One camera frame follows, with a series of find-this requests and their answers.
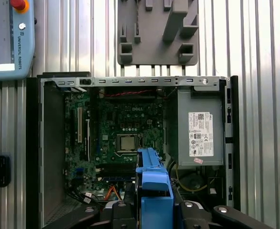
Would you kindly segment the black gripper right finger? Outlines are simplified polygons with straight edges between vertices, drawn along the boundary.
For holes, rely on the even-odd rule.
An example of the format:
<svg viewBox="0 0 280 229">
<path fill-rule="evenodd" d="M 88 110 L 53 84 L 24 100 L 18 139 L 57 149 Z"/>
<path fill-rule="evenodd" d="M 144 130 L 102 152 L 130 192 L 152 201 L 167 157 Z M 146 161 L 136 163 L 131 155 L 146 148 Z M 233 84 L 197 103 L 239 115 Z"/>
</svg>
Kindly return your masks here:
<svg viewBox="0 0 280 229">
<path fill-rule="evenodd" d="M 219 205 L 211 212 L 194 201 L 183 201 L 176 206 L 176 229 L 269 229 L 260 222 L 235 208 Z"/>
</svg>

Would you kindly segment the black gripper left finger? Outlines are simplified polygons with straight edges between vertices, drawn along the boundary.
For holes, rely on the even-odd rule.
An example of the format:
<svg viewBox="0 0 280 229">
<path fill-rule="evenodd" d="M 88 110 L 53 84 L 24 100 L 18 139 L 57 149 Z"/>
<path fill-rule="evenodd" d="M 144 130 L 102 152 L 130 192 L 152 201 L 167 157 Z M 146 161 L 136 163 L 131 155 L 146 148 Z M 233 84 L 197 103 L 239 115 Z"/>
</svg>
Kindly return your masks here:
<svg viewBox="0 0 280 229">
<path fill-rule="evenodd" d="M 103 208 L 80 206 L 44 227 L 45 229 L 136 229 L 133 205 L 111 201 Z"/>
</svg>

